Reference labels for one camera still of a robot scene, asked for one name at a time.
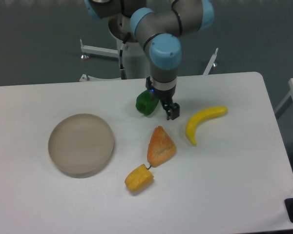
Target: plastic toy food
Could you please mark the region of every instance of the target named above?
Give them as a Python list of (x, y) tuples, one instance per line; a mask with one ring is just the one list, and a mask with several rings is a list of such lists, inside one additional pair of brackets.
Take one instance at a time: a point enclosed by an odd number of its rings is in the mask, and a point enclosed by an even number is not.
[(127, 176), (125, 184), (130, 191), (134, 192), (149, 184), (153, 178), (152, 173), (142, 164)]
[(195, 141), (195, 130), (199, 123), (210, 119), (224, 115), (228, 111), (228, 108), (225, 106), (214, 106), (207, 109), (204, 109), (196, 114), (194, 114), (188, 121), (186, 126), (186, 136), (192, 143), (196, 146)]
[(159, 100), (153, 98), (149, 90), (145, 90), (137, 97), (136, 108), (140, 113), (148, 116), (155, 110), (158, 102)]
[(157, 167), (171, 159), (176, 153), (176, 145), (162, 126), (155, 128), (147, 149), (147, 160)]

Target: green pepper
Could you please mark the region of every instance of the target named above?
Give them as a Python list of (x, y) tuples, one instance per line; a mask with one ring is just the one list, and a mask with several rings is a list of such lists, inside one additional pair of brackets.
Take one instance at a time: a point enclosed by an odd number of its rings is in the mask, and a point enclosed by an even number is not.
[(158, 99), (152, 97), (149, 90), (145, 90), (137, 97), (136, 108), (140, 113), (148, 116), (155, 110), (158, 101)]

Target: blue joint cap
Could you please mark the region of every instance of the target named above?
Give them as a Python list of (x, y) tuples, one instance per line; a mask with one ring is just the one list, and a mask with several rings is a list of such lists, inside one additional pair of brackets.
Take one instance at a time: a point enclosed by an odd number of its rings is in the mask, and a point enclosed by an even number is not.
[(91, 7), (89, 0), (84, 0), (84, 3), (86, 4), (88, 13), (90, 14), (91, 18), (93, 20), (100, 20), (101, 18), (97, 15), (97, 13), (93, 10), (93, 8)]
[(136, 28), (137, 28), (137, 25), (140, 22), (140, 20), (142, 20), (142, 18), (146, 14), (151, 13), (151, 12), (153, 12), (153, 11), (150, 8), (143, 7), (143, 8), (136, 10), (135, 13), (132, 14), (132, 16), (130, 18), (130, 27), (131, 27), (133, 34), (135, 34), (135, 32), (136, 32)]
[(171, 34), (160, 34), (151, 41), (149, 54), (157, 67), (163, 70), (174, 69), (181, 62), (180, 41)]
[(215, 18), (214, 8), (213, 5), (209, 0), (202, 0), (203, 5), (203, 18), (202, 18), (202, 25), (200, 29), (204, 29), (210, 27)]

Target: yellow banana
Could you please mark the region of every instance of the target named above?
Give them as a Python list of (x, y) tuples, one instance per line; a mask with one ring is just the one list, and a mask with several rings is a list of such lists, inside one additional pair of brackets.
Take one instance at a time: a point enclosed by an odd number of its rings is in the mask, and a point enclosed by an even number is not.
[(213, 106), (198, 113), (194, 114), (188, 121), (186, 126), (186, 136), (192, 143), (192, 145), (196, 146), (195, 141), (195, 130), (196, 126), (210, 118), (215, 118), (224, 115), (228, 111), (228, 108), (225, 106)]

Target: round plate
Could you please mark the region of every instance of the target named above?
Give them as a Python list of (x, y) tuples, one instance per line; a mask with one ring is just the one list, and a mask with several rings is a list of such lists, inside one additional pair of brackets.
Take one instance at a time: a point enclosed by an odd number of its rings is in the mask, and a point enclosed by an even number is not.
[(111, 156), (113, 132), (102, 118), (79, 114), (60, 122), (51, 133), (48, 149), (53, 162), (73, 177), (88, 177)]

